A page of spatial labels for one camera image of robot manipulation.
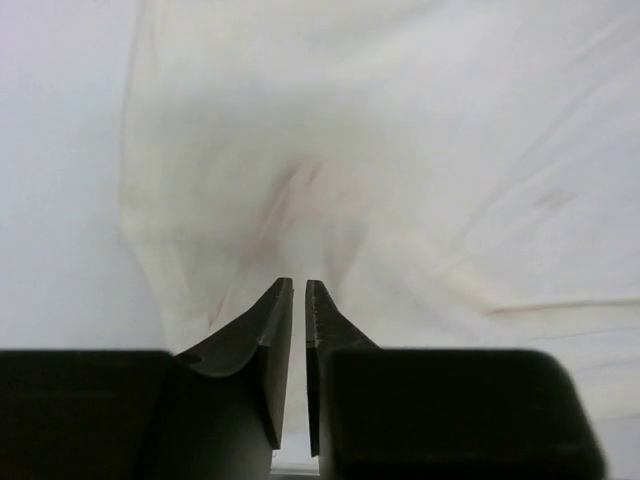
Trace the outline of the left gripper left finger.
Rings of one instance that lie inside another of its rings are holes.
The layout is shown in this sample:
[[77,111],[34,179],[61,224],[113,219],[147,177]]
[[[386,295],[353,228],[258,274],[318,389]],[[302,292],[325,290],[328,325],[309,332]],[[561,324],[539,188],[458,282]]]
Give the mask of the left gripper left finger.
[[266,479],[282,442],[293,283],[277,279],[177,355],[144,445],[147,479]]

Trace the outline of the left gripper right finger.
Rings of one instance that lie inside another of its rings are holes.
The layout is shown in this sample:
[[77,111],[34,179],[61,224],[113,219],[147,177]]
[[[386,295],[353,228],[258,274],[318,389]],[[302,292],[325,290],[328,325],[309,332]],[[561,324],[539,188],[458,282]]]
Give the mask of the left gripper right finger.
[[347,319],[320,280],[305,290],[311,454],[322,479],[383,479],[384,351]]

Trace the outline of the white t shirt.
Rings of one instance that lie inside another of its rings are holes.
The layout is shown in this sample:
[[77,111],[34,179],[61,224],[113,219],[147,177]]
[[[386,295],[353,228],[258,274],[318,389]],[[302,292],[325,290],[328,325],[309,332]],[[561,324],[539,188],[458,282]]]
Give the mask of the white t shirt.
[[145,1],[121,225],[188,348],[275,278],[639,412],[635,1]]

